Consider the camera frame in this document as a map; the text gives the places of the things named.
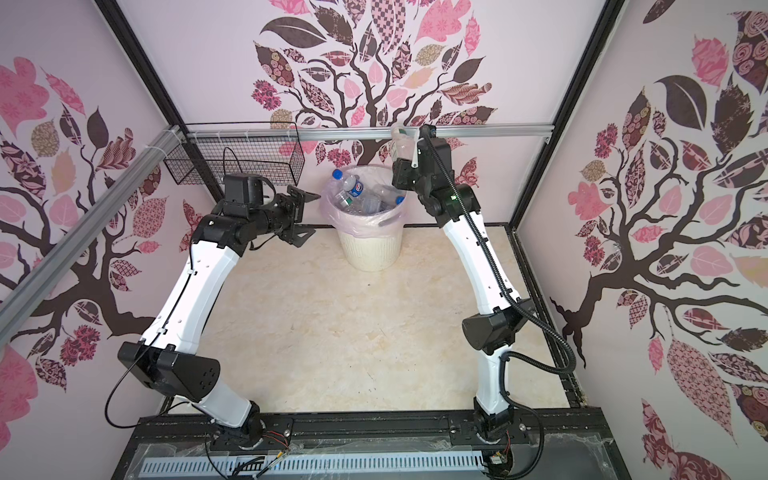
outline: trash can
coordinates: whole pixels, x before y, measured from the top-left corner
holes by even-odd
[[[344,168],[343,172],[358,175],[363,189],[377,184],[392,184],[392,169],[387,167],[355,166]],[[320,211],[336,228],[347,261],[366,272],[391,266],[400,255],[402,228],[406,222],[404,203],[378,214],[349,214],[333,202],[334,190],[334,181],[329,180],[323,189]]]

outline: black wire basket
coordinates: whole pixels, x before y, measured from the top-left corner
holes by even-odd
[[[270,129],[279,129],[270,133],[267,128],[238,131],[206,131],[197,135],[190,132],[187,142],[174,148],[165,158],[165,166],[170,171],[177,185],[204,184],[201,173],[204,168],[197,168],[203,161],[213,174],[217,183],[222,184],[225,174],[258,174],[266,177],[275,185],[293,185],[299,183],[304,168],[304,153],[299,141],[295,122],[228,122],[268,125]],[[222,124],[188,124],[222,125]]]

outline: plastic wrap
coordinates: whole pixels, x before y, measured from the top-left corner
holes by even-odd
[[[343,168],[345,174],[358,175],[363,189],[376,184],[391,185],[392,169],[377,165],[363,165]],[[397,237],[406,222],[405,202],[375,215],[353,215],[341,211],[333,198],[336,195],[333,180],[326,183],[320,198],[320,213],[337,230],[356,238],[387,238]]]

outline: marble floor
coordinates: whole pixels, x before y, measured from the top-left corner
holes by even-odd
[[[509,279],[527,297],[503,227],[488,235]],[[477,360],[461,322],[477,313],[461,261],[438,228],[406,228],[397,262],[366,273],[345,260],[333,229],[297,249],[273,240],[235,266],[210,315],[198,355],[262,412],[471,409]],[[552,364],[527,323],[515,348]],[[508,366],[513,399],[568,407],[557,376]]]

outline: water bottle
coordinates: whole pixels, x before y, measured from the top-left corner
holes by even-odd
[[[371,193],[380,198],[389,208],[397,207],[406,199],[406,192],[390,187],[389,185],[374,185],[370,190]]]
[[[333,178],[340,180],[342,191],[349,193],[349,195],[358,197],[362,193],[362,183],[357,175],[345,175],[344,172],[336,168],[333,171]]]
[[[405,158],[408,161],[413,161],[413,155],[416,149],[416,141],[413,137],[408,135],[408,131],[405,126],[400,122],[397,122],[390,129],[392,133],[392,161],[398,158]]]

